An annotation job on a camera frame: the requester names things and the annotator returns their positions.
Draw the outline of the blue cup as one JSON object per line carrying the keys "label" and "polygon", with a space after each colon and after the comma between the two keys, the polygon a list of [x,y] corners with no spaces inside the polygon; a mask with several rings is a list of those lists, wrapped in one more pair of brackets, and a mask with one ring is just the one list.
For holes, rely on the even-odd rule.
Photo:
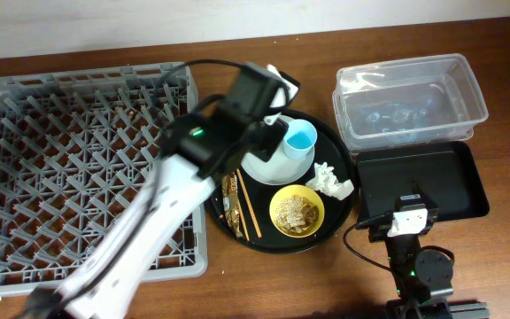
{"label": "blue cup", "polygon": [[296,119],[288,123],[283,150],[293,160],[304,158],[317,141],[317,130],[310,121]]}

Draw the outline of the white tissue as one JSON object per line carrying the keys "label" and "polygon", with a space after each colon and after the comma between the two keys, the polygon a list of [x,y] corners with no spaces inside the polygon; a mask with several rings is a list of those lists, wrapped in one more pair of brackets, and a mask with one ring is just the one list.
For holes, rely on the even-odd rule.
{"label": "white tissue", "polygon": [[338,200],[343,200],[353,193],[354,185],[352,181],[348,179],[339,182],[334,174],[334,168],[329,166],[327,162],[314,163],[313,168],[314,178],[305,184],[306,187]]}

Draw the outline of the yellow bowl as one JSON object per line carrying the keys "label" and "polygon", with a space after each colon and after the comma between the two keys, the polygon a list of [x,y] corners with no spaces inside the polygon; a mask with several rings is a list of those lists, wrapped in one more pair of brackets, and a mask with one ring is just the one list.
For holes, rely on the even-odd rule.
{"label": "yellow bowl", "polygon": [[[319,209],[319,217],[318,221],[310,227],[307,232],[301,234],[301,235],[291,235],[289,233],[285,233],[282,230],[280,230],[275,222],[275,209],[277,208],[279,202],[284,198],[289,198],[293,195],[298,195],[304,198],[307,198],[309,201],[313,202]],[[271,218],[271,221],[273,225],[283,234],[288,237],[294,237],[294,238],[303,238],[303,237],[310,237],[311,235],[314,235],[317,230],[321,227],[325,220],[325,207],[324,204],[320,198],[320,196],[310,188],[304,186],[304,185],[289,185],[281,188],[278,190],[273,198],[271,199],[270,206],[269,206],[269,215]]]}

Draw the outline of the food scraps pile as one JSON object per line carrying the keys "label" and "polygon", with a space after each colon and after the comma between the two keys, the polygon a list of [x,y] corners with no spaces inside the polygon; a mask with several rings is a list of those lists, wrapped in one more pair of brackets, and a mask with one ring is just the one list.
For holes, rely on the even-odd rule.
{"label": "food scraps pile", "polygon": [[275,222],[280,230],[301,235],[312,227],[319,217],[318,207],[307,198],[293,195],[282,199],[275,209]]}

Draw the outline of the gold snack wrapper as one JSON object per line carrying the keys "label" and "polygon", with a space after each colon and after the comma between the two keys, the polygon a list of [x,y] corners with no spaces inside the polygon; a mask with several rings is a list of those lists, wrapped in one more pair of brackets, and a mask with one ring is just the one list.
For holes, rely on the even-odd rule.
{"label": "gold snack wrapper", "polygon": [[222,205],[224,208],[224,215],[228,226],[231,228],[234,235],[238,238],[243,237],[241,231],[242,223],[239,212],[239,199],[237,189],[237,179],[234,173],[226,175],[221,181],[222,190]]}

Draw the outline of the wooden chopstick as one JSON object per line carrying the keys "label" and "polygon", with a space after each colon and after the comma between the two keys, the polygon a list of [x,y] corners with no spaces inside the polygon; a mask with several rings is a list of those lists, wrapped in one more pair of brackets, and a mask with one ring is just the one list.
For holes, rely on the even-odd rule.
{"label": "wooden chopstick", "polygon": [[241,225],[242,225],[242,230],[243,230],[243,234],[244,234],[244,237],[245,237],[245,241],[249,242],[250,241],[250,236],[249,236],[249,232],[248,232],[247,227],[246,227],[246,222],[245,222],[244,215],[243,215],[243,209],[242,209],[242,206],[241,206],[241,200],[239,199],[239,197],[237,199],[237,206],[238,206],[239,219],[241,221]]}
{"label": "wooden chopstick", "polygon": [[241,188],[243,190],[243,195],[244,195],[244,198],[245,198],[245,202],[246,202],[246,204],[248,206],[248,210],[250,212],[251,220],[252,220],[254,229],[256,230],[256,234],[257,234],[258,238],[262,238],[262,233],[261,233],[261,230],[260,230],[260,227],[259,227],[259,221],[258,221],[258,219],[257,219],[257,217],[255,215],[253,206],[251,204],[251,198],[249,196],[249,192],[247,190],[247,187],[246,187],[245,182],[243,180],[243,175],[242,175],[241,170],[239,168],[236,170],[236,174],[237,174],[239,183],[241,185]]}

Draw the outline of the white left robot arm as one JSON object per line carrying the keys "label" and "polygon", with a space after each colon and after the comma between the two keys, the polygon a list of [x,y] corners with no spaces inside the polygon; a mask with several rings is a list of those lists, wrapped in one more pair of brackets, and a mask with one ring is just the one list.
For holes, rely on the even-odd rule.
{"label": "white left robot arm", "polygon": [[21,318],[122,318],[184,220],[254,152],[269,160],[287,126],[279,116],[297,80],[274,66],[235,63],[226,94],[213,94],[166,128],[167,139],[135,199],[98,248],[56,287],[38,285]]}

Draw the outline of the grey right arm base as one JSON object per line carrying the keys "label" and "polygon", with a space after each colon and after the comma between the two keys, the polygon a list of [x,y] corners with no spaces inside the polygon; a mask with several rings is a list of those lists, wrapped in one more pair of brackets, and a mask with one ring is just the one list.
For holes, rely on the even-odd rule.
{"label": "grey right arm base", "polygon": [[383,310],[389,319],[490,319],[486,303],[450,304],[445,299],[419,303],[416,300],[392,300]]}

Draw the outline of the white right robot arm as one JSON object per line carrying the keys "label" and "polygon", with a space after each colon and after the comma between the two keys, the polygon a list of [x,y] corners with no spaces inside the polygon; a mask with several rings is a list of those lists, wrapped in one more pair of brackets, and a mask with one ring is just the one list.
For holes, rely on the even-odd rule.
{"label": "white right robot arm", "polygon": [[386,318],[451,318],[446,298],[453,293],[454,255],[442,247],[420,244],[437,219],[434,201],[419,192],[395,199],[394,207],[369,223],[371,243],[383,241],[398,299],[389,301]]}

